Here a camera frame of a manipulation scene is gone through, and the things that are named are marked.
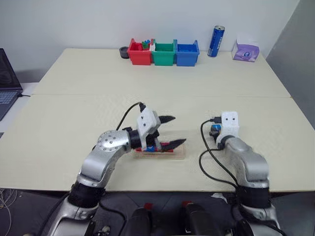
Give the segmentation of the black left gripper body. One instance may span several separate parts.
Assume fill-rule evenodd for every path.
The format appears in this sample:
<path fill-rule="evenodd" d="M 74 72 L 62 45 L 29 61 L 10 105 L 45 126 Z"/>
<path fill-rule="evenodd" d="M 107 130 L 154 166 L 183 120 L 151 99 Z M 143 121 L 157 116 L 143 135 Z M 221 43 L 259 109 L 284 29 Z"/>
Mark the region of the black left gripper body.
<path fill-rule="evenodd" d="M 150 126 L 148 128 L 148 134 L 146 136 L 146 145 L 149 148 L 155 148 L 157 150 L 162 150 L 161 143 L 158 140 L 159 132 L 158 128 L 160 127 L 160 124 L 158 123 L 155 126 Z"/>

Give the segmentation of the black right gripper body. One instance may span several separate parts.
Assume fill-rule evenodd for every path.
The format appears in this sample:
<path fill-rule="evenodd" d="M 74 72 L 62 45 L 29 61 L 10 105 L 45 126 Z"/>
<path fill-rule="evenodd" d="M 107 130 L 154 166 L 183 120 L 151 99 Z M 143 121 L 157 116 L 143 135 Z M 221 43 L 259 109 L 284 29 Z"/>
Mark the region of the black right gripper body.
<path fill-rule="evenodd" d="M 212 124 L 211 125 L 211 129 L 210 129 L 210 132 L 209 132 L 209 135 L 210 136 L 218 136 L 221 132 L 221 125 L 220 124 Z"/>

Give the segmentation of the green plastic bin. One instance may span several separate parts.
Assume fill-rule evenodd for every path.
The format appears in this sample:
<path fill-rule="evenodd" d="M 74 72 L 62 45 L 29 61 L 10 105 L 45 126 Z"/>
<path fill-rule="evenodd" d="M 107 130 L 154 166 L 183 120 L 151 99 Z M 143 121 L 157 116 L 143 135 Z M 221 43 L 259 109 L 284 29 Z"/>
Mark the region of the green plastic bin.
<path fill-rule="evenodd" d="M 152 58 L 155 66 L 173 66 L 176 55 L 177 39 L 172 43 L 157 43 L 153 40 L 152 45 Z"/>

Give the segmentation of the blue drink can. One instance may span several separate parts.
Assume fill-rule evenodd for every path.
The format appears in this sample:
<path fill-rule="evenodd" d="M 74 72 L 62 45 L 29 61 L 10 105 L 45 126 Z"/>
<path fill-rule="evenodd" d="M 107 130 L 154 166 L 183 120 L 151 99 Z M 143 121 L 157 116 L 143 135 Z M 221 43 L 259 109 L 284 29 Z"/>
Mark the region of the blue drink can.
<path fill-rule="evenodd" d="M 218 26 L 217 25 L 214 27 L 212 38 L 211 38 L 210 45 L 209 45 L 209 50 L 208 50 L 208 56 L 209 57 L 216 57 L 217 56 L 224 32 L 225 32 L 224 26 Z"/>

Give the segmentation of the grey laptop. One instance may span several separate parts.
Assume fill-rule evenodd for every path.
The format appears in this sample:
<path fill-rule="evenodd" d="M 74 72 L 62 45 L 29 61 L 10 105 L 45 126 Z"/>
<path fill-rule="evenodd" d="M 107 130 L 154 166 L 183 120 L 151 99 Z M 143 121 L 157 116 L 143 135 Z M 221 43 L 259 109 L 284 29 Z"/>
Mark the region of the grey laptop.
<path fill-rule="evenodd" d="M 0 121 L 22 94 L 23 88 L 3 48 L 0 48 Z"/>

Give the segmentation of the red plastic bin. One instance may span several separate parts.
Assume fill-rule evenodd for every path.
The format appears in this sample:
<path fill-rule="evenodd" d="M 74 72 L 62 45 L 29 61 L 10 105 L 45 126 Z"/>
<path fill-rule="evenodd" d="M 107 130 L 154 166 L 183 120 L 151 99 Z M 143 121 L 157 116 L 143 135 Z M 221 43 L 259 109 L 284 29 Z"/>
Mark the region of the red plastic bin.
<path fill-rule="evenodd" d="M 143 51 L 141 42 L 136 42 L 134 38 L 130 41 L 128 54 L 133 65 L 151 65 L 153 62 L 151 51 Z"/>

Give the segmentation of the colourful toy bricks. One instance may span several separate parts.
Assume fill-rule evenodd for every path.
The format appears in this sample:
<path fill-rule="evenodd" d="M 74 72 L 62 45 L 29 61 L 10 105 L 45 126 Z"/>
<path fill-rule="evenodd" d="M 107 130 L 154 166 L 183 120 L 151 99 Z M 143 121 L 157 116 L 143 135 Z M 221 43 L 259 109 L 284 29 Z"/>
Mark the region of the colourful toy bricks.
<path fill-rule="evenodd" d="M 142 50 L 143 51 L 155 51 L 156 49 L 156 40 L 151 39 L 151 40 L 145 40 L 141 42 L 142 45 Z"/>

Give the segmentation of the wooden board with coloured blocks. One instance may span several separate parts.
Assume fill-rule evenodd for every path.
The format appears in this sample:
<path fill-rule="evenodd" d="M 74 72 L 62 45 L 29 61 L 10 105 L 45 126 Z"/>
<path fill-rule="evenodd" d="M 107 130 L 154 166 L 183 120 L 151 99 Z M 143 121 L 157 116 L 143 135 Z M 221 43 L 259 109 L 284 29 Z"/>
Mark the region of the wooden board with coloured blocks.
<path fill-rule="evenodd" d="M 155 152 L 132 152 L 134 158 L 138 159 L 169 159 L 169 160 L 183 160 L 186 156 L 185 145 L 180 145 L 174 150 L 161 151 L 157 150 Z"/>

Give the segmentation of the blue plastic bin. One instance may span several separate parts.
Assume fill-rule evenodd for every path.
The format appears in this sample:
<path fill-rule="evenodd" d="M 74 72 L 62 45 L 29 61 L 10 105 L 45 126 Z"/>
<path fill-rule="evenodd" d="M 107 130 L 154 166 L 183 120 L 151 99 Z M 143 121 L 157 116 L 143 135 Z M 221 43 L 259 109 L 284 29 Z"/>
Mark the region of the blue plastic bin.
<path fill-rule="evenodd" d="M 176 65 L 177 66 L 195 66 L 200 54 L 198 41 L 192 44 L 176 43 Z"/>

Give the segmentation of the purple tissue box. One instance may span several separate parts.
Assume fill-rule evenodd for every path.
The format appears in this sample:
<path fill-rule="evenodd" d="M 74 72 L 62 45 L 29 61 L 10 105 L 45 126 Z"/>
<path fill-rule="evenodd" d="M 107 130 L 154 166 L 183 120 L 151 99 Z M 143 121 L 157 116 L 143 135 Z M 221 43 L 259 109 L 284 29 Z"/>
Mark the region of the purple tissue box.
<path fill-rule="evenodd" d="M 232 50 L 232 59 L 255 62 L 260 53 L 256 42 L 237 39 Z"/>

